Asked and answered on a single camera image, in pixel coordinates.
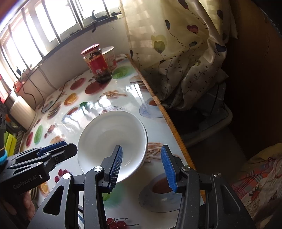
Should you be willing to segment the person's hand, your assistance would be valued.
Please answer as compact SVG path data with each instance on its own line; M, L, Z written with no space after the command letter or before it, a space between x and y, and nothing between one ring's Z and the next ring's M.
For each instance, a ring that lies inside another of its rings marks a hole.
M13 201L1 197L1 203L11 215L16 215L17 211L19 211L19 213L24 215L29 221L32 220L35 214L35 206L29 191L14 197Z

